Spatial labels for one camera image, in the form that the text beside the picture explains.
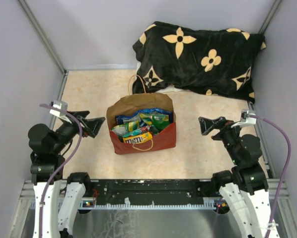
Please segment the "red brown paper bag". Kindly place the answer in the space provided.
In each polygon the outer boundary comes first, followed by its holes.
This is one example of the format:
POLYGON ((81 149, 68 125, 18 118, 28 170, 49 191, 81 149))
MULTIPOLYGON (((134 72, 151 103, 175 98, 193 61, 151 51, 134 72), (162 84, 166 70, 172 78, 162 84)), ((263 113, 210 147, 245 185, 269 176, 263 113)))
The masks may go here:
POLYGON ((141 94, 129 94, 110 106, 106 112, 109 135, 118 155, 151 152, 170 149, 176 146, 176 116, 173 101, 166 94, 148 93, 146 90, 141 94), (140 118, 140 113, 160 113, 169 116, 170 125, 159 132, 154 126, 145 124, 140 118), (116 135, 111 129, 120 124, 130 121, 139 121, 140 128, 123 136, 116 135), (153 136, 141 144, 128 144, 123 138, 150 132, 153 136))

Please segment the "yellow m&m's packet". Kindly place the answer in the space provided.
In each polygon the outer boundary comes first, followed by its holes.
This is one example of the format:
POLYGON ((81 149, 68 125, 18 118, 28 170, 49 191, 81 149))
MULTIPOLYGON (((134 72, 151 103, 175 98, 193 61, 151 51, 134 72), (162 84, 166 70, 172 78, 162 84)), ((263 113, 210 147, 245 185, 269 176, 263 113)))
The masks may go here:
POLYGON ((152 134, 150 132, 146 132, 143 134, 123 138, 123 142, 128 144, 141 144, 152 140, 152 138, 152 134))

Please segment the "black floral pillow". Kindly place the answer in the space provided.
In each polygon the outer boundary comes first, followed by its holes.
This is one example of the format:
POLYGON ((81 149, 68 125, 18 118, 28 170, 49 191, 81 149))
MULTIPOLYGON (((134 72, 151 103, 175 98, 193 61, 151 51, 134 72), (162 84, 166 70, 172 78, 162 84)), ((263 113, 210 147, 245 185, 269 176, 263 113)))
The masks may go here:
POLYGON ((133 44, 139 63, 132 92, 169 86, 255 102, 252 70, 265 36, 237 28, 193 30, 156 21, 133 44))

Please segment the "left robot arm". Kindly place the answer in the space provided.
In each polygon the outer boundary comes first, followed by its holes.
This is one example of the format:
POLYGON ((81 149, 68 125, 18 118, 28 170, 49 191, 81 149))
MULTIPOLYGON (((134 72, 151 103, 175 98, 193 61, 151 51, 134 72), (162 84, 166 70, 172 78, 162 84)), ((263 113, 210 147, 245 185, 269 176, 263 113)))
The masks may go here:
POLYGON ((70 174, 62 204, 59 204, 64 162, 61 151, 78 135, 95 138, 105 122, 104 117, 87 119, 89 111, 68 112, 62 125, 53 131, 45 124, 36 124, 28 132, 35 194, 35 238, 71 238, 80 201, 89 196, 93 185, 87 172, 70 174))

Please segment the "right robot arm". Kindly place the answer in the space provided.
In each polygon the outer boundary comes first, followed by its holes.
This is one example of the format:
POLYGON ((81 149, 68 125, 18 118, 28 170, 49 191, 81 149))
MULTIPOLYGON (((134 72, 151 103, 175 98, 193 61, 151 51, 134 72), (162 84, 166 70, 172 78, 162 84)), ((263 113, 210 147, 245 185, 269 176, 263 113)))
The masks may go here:
POLYGON ((212 140, 223 143, 234 164, 231 170, 213 174, 211 189, 228 204, 243 238, 278 238, 277 225, 270 218, 267 178, 259 164, 260 139, 252 134, 240 135, 242 128, 256 124, 254 116, 245 111, 238 122, 224 117, 198 118, 203 136, 218 131, 212 140))

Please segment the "green yellow snack packet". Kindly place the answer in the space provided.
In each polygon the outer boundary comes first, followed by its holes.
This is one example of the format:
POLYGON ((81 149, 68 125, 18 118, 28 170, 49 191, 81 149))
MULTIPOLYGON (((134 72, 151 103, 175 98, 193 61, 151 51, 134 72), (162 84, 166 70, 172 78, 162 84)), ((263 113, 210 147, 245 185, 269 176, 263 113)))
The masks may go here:
POLYGON ((154 126, 159 132, 170 125, 169 116, 160 113, 144 114, 140 113, 142 121, 150 126, 154 126))

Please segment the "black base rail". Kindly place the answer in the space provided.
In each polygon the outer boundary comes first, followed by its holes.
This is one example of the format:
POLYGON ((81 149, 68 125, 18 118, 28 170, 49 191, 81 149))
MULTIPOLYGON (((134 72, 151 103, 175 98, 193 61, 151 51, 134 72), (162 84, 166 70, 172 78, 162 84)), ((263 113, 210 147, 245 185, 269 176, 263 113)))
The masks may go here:
POLYGON ((95 205, 203 205, 219 198, 210 179, 93 179, 84 199, 95 205))

